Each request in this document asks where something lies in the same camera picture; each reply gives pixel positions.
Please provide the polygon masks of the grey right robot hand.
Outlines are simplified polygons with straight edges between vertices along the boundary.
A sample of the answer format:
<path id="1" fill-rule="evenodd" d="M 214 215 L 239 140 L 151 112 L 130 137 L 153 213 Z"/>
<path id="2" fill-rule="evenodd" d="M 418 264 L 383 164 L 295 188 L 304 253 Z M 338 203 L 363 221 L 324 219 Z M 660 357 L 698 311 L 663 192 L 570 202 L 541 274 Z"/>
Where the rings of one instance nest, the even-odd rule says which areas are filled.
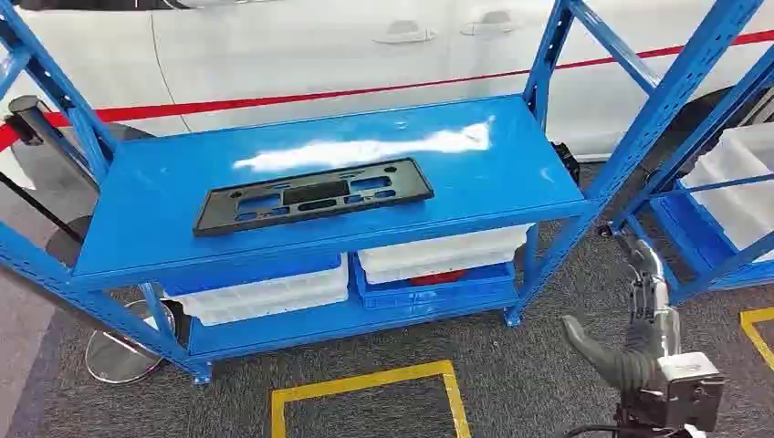
<path id="1" fill-rule="evenodd" d="M 610 349 L 588 336 L 573 316 L 561 318 L 565 340 L 613 388 L 638 391 L 659 370 L 658 360 L 679 355 L 679 313 L 670 305 L 664 263 L 643 239 L 625 239 L 629 249 L 629 325 L 622 347 Z"/>

